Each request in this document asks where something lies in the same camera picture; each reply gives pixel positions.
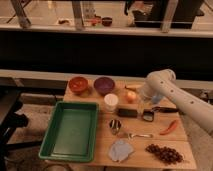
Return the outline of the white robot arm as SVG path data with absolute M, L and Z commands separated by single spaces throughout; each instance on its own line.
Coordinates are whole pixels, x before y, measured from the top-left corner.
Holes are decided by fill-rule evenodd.
M 174 84 L 175 80 L 176 75 L 171 69 L 149 73 L 139 88 L 140 98 L 151 100 L 156 94 L 168 98 L 209 135 L 213 135 L 213 105 L 180 89 Z

